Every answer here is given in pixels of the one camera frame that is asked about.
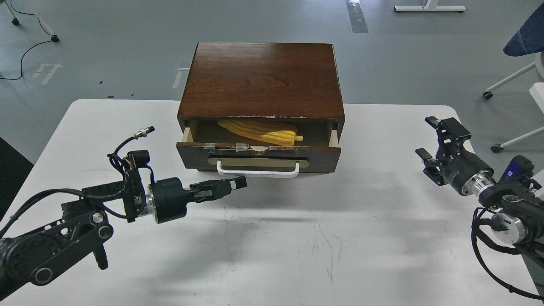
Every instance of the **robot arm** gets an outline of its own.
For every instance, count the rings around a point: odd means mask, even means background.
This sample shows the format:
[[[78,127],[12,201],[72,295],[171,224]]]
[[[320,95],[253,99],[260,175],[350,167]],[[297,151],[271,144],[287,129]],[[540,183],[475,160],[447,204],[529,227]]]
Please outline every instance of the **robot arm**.
[[[438,151],[433,158],[423,148],[416,150],[425,166],[423,173],[439,186],[450,184],[460,195],[475,194],[483,206],[476,209],[472,221],[472,245],[478,261],[495,281],[510,292],[544,300],[544,297],[519,290],[498,279],[485,266],[476,244],[479,238],[493,250],[526,255],[544,268],[544,245],[536,241],[544,236],[544,201],[534,196],[541,186],[531,178],[533,164],[518,155],[499,181],[495,181],[493,169],[464,148],[463,143],[472,135],[455,118],[438,120],[427,117],[425,121],[436,130]],[[492,213],[492,217],[482,218],[485,212]],[[499,246],[480,230],[480,226],[490,226],[499,240],[513,247]]]
[[[108,215],[126,219],[129,223],[137,217],[154,215],[155,221],[182,218],[187,214],[189,202],[200,203],[221,199],[232,190],[246,187],[246,179],[210,180],[184,189],[178,178],[155,181],[152,169],[147,165],[149,152],[131,151],[125,158],[117,153],[123,145],[139,137],[146,137],[154,128],[148,127],[136,133],[109,154],[112,166],[123,180],[104,185],[75,189],[51,189],[38,193],[15,212],[7,225],[0,230],[0,301],[26,283],[43,286],[94,253],[98,267],[108,267],[103,244],[113,234]],[[140,168],[151,170],[149,192],[145,193],[139,174]],[[44,197],[58,193],[79,196],[79,200],[62,203],[63,217],[15,238],[3,238],[8,228],[32,205]],[[104,202],[122,199],[125,215],[114,212]]]

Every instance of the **white drawer handle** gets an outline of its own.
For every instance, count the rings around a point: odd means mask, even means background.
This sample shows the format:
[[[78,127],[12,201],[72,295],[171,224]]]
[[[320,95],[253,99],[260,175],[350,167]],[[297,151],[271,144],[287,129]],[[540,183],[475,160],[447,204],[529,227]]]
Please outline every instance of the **white drawer handle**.
[[[224,170],[221,168],[221,160],[217,161],[217,172],[221,175],[243,175],[251,176],[254,178],[294,178],[299,174],[300,164],[297,162],[295,164],[295,169],[293,171],[249,171],[249,170]]]

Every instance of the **wooden lid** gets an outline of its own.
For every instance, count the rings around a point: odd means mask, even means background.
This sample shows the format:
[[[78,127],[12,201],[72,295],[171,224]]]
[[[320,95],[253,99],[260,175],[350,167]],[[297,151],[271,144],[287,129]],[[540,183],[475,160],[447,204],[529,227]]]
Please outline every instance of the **wooden lid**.
[[[332,45],[201,42],[178,116],[344,121]]]

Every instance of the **caster wheel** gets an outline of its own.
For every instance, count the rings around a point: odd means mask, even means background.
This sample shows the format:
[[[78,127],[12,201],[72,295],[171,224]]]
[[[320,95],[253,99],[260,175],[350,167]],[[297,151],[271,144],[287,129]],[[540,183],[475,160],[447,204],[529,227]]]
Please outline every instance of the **caster wheel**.
[[[496,143],[496,144],[491,146],[491,151],[493,151],[493,153],[499,153],[502,150],[504,150],[504,148],[500,147],[500,143]]]

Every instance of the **toy corn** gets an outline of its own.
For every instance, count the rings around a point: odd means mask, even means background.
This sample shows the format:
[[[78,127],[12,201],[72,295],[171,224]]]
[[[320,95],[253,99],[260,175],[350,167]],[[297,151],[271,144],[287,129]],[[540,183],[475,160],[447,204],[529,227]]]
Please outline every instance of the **toy corn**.
[[[237,135],[281,146],[302,141],[302,135],[297,135],[296,127],[290,124],[247,120],[221,120],[217,124]]]

